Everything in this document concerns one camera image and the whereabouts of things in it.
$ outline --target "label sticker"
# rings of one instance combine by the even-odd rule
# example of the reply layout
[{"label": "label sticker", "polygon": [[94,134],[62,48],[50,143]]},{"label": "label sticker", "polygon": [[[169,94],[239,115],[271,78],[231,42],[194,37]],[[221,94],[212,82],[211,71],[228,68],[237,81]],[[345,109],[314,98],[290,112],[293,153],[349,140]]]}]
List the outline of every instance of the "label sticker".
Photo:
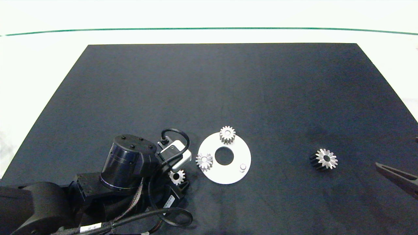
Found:
[{"label": "label sticker", "polygon": [[169,208],[171,207],[171,205],[173,204],[173,202],[176,200],[176,198],[173,195],[170,195],[170,197],[168,198],[166,204],[163,206],[163,208]]},{"label": "label sticker", "polygon": [[87,231],[90,231],[90,230],[93,230],[93,229],[100,228],[101,226],[102,226],[102,223],[82,226],[82,227],[80,227],[80,232],[87,232]]}]

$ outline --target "black table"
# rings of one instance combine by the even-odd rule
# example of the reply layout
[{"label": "black table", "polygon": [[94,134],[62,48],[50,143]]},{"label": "black table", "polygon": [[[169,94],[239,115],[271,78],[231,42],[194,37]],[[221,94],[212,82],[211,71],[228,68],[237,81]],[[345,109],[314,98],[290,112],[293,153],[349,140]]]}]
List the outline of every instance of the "black table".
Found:
[{"label": "black table", "polygon": [[[166,127],[190,150],[224,125],[251,168],[219,185],[191,162],[186,229],[160,234],[413,234],[418,204],[374,162],[418,174],[418,125],[356,44],[88,46],[32,127],[1,184],[68,184],[100,171],[115,135],[157,142]],[[308,157],[332,150],[336,169]],[[156,218],[119,232],[143,232]]]}]

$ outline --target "metal gear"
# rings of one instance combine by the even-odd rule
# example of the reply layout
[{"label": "metal gear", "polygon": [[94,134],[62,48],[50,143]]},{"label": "metal gear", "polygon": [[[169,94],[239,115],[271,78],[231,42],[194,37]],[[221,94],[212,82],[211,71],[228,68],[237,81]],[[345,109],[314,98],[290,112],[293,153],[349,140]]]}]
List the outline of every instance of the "metal gear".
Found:
[{"label": "metal gear", "polygon": [[212,167],[213,158],[210,154],[202,156],[201,154],[196,157],[196,165],[202,170],[207,171]]},{"label": "metal gear", "polygon": [[219,131],[219,138],[225,144],[232,143],[235,139],[235,129],[230,126],[222,127]]},{"label": "metal gear", "polygon": [[309,159],[311,160],[311,164],[319,171],[323,171],[325,169],[332,169],[333,167],[336,168],[338,165],[338,160],[334,153],[330,152],[326,149],[320,149],[317,151],[318,153],[312,155]]},{"label": "metal gear", "polygon": [[[177,179],[175,179],[174,178],[174,175],[175,174],[178,174],[178,178]],[[175,185],[179,185],[179,184],[181,184],[181,183],[183,183],[184,182],[184,179],[186,178],[186,176],[185,176],[186,174],[184,173],[184,171],[183,170],[179,170],[178,172],[176,172],[176,173],[174,173],[174,172],[172,172],[172,171],[170,171],[169,173],[168,173],[168,176],[170,177],[170,179],[171,179],[171,182],[173,182],[173,184],[175,184]]]}]

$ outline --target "white circular plate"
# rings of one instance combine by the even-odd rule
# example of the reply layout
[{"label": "white circular plate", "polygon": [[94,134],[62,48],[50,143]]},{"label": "white circular plate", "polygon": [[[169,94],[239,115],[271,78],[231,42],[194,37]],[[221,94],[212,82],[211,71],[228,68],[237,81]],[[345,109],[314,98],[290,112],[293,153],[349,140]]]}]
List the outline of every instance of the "white circular plate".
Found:
[{"label": "white circular plate", "polygon": [[[245,141],[237,135],[230,144],[223,143],[219,138],[219,132],[213,133],[200,145],[199,154],[201,156],[206,156],[207,154],[213,156],[212,167],[209,170],[202,172],[215,183],[233,184],[242,179],[250,169],[250,149]],[[229,148],[234,154],[234,159],[226,166],[219,164],[215,157],[216,150],[222,147]]]}]

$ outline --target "black cable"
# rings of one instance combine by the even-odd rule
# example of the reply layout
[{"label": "black cable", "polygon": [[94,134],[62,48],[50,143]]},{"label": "black cable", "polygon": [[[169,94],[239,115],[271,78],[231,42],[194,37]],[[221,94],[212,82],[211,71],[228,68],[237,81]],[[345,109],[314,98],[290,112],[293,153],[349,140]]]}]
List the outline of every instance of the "black cable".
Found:
[{"label": "black cable", "polygon": [[[165,138],[165,133],[166,132],[168,132],[168,131],[172,131],[172,132],[176,132],[176,133],[178,133],[178,134],[180,134],[180,135],[182,135],[183,137],[184,137],[184,139],[186,140],[186,146],[180,151],[180,152],[178,152],[177,154],[175,154],[174,156],[172,156],[172,157],[170,157],[169,159],[167,159],[167,160],[165,160],[165,161],[163,161],[162,163],[161,163],[161,165],[155,170],[155,172],[154,172],[154,174],[152,174],[151,175],[151,177],[150,177],[150,180],[149,180],[149,183],[148,183],[148,197],[149,197],[149,200],[150,200],[150,204],[151,204],[151,207],[152,207],[152,209],[154,209],[154,210],[156,210],[157,209],[157,206],[156,206],[156,204],[155,204],[155,202],[154,202],[154,198],[153,198],[153,195],[152,195],[152,185],[153,185],[153,181],[154,181],[154,177],[156,176],[156,174],[158,173],[158,171],[160,170],[160,169],[162,169],[165,165],[167,165],[168,163],[170,163],[170,162],[172,162],[172,161],[174,161],[174,160],[176,160],[176,159],[178,159],[178,158],[180,158],[181,156],[182,156],[182,154],[189,148],[189,146],[190,146],[190,140],[189,140],[189,137],[187,136],[187,134],[186,133],[184,133],[183,131],[181,131],[181,130],[178,130],[178,129],[174,129],[174,128],[169,128],[169,129],[164,129],[162,132],[161,132],[161,139],[163,139],[163,138]],[[171,166],[170,167],[168,167],[166,170],[164,170],[163,171],[163,173],[161,174],[161,175],[165,175],[166,173],[168,173],[170,170],[171,170]],[[166,223],[168,223],[169,225],[172,225],[172,226],[175,226],[175,227],[184,227],[184,226],[188,226],[188,225],[190,225],[192,222],[193,222],[193,216],[190,214],[190,216],[188,216],[189,217],[189,220],[188,221],[186,221],[186,222],[183,222],[183,223],[178,223],[178,222],[174,222],[174,221],[172,221],[172,220],[169,220],[169,219],[167,219],[164,215],[161,215],[161,214],[157,214],[158,215],[158,217],[162,220],[162,221],[164,221],[164,222],[166,222]]]},{"label": "black cable", "polygon": [[166,132],[175,132],[180,134],[181,136],[183,136],[183,138],[186,140],[186,146],[178,153],[176,153],[174,156],[170,157],[169,159],[163,161],[161,163],[161,168],[165,165],[167,165],[169,162],[176,160],[177,158],[179,158],[179,156],[181,156],[184,152],[186,152],[186,150],[189,148],[190,146],[190,139],[188,137],[188,135],[186,133],[184,133],[183,131],[179,130],[179,129],[175,129],[175,128],[167,128],[164,129],[163,131],[161,131],[161,140],[166,140]]},{"label": "black cable", "polygon": [[162,220],[158,220],[157,224],[154,225],[154,227],[152,229],[148,230],[148,233],[151,234],[151,233],[157,232],[158,229],[160,229],[162,225],[163,225],[163,221]]},{"label": "black cable", "polygon": [[[152,211],[148,211],[148,212],[142,212],[140,214],[136,214],[130,217],[127,217],[125,219],[120,219],[118,221],[110,221],[110,222],[105,222],[103,223],[104,226],[102,226],[101,228],[97,228],[91,231],[87,231],[87,232],[83,232],[80,233],[79,228],[73,228],[73,229],[68,229],[68,230],[64,230],[61,232],[56,232],[53,235],[73,235],[73,234],[80,234],[80,235],[99,235],[99,234],[103,234],[106,232],[111,231],[113,228],[119,227],[121,225],[124,225],[126,223],[129,223],[131,221],[134,220],[139,220],[145,217],[149,217],[149,216],[153,216],[153,215],[158,215],[158,217],[160,218],[160,221],[150,230],[152,232],[157,231],[160,227],[161,227],[161,221],[164,221],[172,226],[175,227],[184,227],[184,226],[188,226],[193,222],[193,215],[183,209],[183,208],[179,208],[179,207],[169,207],[169,208],[162,208],[162,209],[158,209],[154,200],[153,200],[153,196],[152,196],[152,182],[154,179],[154,176],[158,173],[159,170],[161,170],[165,165],[167,165],[168,163],[175,161],[176,159],[180,158],[182,156],[182,154],[189,148],[190,146],[190,139],[188,137],[188,135],[186,133],[184,133],[181,130],[178,129],[174,129],[174,128],[168,128],[168,129],[164,129],[161,132],[161,140],[166,139],[165,137],[165,133],[166,132],[176,132],[180,135],[182,135],[184,137],[184,139],[186,140],[186,146],[177,154],[175,154],[174,156],[170,157],[169,159],[163,161],[158,167],[157,169],[154,171],[154,173],[151,175],[150,177],[150,181],[148,184],[148,196],[149,196],[149,200],[150,200],[150,204],[151,207],[153,208]],[[171,170],[171,166],[169,166],[166,170],[163,171],[163,174],[166,174],[168,171]],[[165,218],[162,214],[163,213],[179,213],[179,214],[183,214],[185,216],[187,216],[189,218],[189,220],[187,222],[183,222],[183,223],[177,223],[177,222],[173,222],[167,218]]]},{"label": "black cable", "polygon": [[[161,225],[163,224],[162,220],[158,220],[158,222],[154,225],[153,228],[151,228],[150,230],[148,230],[148,234],[151,233],[155,233],[156,231],[158,231],[158,229],[161,228]],[[142,235],[143,233],[136,233],[136,234],[116,234],[116,233],[111,233],[109,235]]]},{"label": "black cable", "polygon": [[98,234],[102,234],[102,233],[105,233],[105,232],[109,232],[113,228],[119,227],[119,226],[127,224],[129,222],[139,220],[139,219],[143,219],[143,218],[146,218],[146,217],[150,217],[150,216],[153,216],[153,215],[163,214],[163,213],[179,213],[179,214],[183,214],[187,217],[192,217],[190,212],[188,212],[187,210],[182,209],[182,208],[178,208],[178,207],[162,208],[162,209],[156,209],[156,210],[152,210],[152,211],[142,212],[140,214],[136,214],[136,215],[127,217],[125,219],[118,220],[116,222],[111,221],[111,222],[108,222],[108,223],[103,223],[104,226],[102,226],[101,228],[91,230],[91,231],[87,231],[87,232],[83,232],[83,233],[80,233],[80,235],[98,235]]}]

